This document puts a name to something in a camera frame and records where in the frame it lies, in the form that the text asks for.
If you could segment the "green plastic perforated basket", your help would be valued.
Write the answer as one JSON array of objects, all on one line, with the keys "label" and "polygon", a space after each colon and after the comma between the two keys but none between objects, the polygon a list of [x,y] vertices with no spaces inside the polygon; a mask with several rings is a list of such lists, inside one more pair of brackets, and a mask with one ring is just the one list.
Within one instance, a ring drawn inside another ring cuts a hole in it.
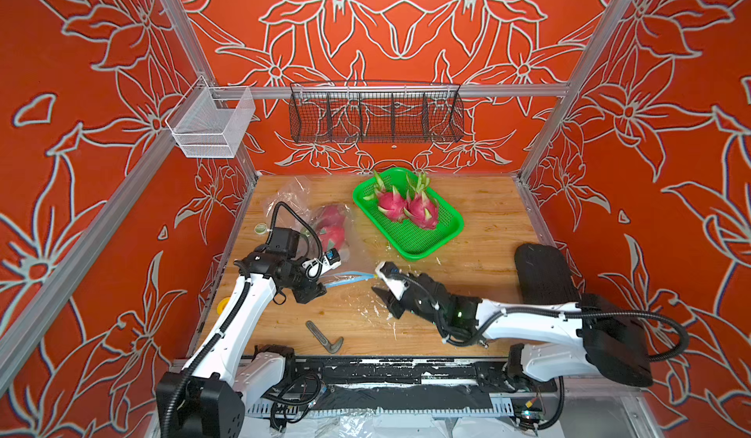
[{"label": "green plastic perforated basket", "polygon": [[375,173],[352,193],[354,203],[405,259],[428,257],[459,236],[463,216],[430,188],[430,179],[406,168]]}]

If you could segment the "pink dragon fruit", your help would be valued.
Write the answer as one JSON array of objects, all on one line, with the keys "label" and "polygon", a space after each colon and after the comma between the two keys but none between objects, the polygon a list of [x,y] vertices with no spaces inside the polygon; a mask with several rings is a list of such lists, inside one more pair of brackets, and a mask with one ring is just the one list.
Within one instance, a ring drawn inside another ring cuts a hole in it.
[{"label": "pink dragon fruit", "polygon": [[401,223],[407,218],[405,210],[408,203],[399,191],[391,186],[388,187],[383,178],[375,171],[375,183],[371,193],[365,195],[365,201],[377,203],[377,210],[383,214],[389,221]]},{"label": "pink dragon fruit", "polygon": [[436,203],[429,197],[430,179],[428,174],[421,173],[414,184],[410,184],[407,193],[406,215],[408,219],[424,230],[435,230],[438,225],[439,211]]}]

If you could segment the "clear zip-top bag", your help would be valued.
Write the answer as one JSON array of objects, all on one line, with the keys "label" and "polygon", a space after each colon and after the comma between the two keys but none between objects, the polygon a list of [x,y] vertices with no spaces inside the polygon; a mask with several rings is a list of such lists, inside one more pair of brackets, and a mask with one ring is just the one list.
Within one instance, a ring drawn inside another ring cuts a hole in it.
[{"label": "clear zip-top bag", "polygon": [[[265,223],[271,228],[274,208],[279,201],[286,203],[299,217],[309,222],[311,217],[311,191],[313,190],[312,181],[304,176],[295,176],[285,179],[271,196],[264,199],[261,204],[263,209]],[[285,209],[280,209],[277,213],[276,226],[284,228],[293,228],[301,230],[302,225],[299,221]]]},{"label": "clear zip-top bag", "polygon": [[327,289],[373,278],[375,262],[356,230],[354,213],[348,205],[326,203],[309,206],[306,201],[299,201],[291,207],[315,231],[324,251],[336,250],[340,256],[340,266],[321,276],[320,281]]}]

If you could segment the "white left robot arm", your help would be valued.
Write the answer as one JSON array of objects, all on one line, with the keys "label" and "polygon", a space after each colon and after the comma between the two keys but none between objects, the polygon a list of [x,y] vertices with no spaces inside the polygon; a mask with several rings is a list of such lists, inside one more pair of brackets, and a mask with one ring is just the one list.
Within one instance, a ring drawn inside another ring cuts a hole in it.
[{"label": "white left robot arm", "polygon": [[243,388],[234,387],[244,350],[274,298],[291,291],[297,303],[306,304],[326,293],[322,275],[340,267],[338,250],[324,246],[304,219],[298,222],[315,256],[299,254],[301,232],[273,225],[263,244],[236,261],[239,277],[205,341],[179,372],[163,375],[156,387],[163,437],[237,437],[246,408],[285,379],[289,355],[262,351]]}]

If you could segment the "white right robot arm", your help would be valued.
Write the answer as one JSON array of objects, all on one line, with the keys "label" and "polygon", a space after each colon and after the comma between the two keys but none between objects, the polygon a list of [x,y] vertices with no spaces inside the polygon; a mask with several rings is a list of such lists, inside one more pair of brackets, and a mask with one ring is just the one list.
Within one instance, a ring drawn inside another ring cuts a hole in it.
[{"label": "white right robot arm", "polygon": [[432,323],[457,348],[512,339],[506,374],[545,382],[597,373],[633,387],[653,383],[651,366],[682,355],[690,335],[677,321],[649,311],[617,310],[599,296],[553,305],[508,304],[449,293],[429,275],[381,262],[375,293],[396,319],[409,312]]}]

